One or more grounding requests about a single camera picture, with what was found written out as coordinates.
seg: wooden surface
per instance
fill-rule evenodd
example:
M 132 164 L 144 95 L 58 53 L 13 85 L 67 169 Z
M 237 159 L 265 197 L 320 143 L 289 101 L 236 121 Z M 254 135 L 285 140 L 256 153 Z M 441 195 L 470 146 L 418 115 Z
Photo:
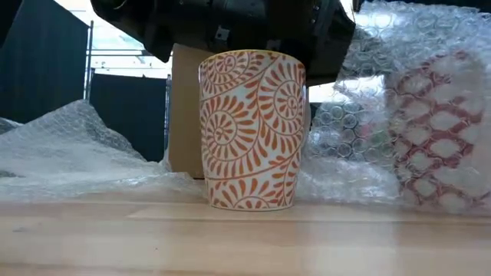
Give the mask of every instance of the wooden surface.
M 490 275 L 491 220 L 297 205 L 0 205 L 0 275 Z

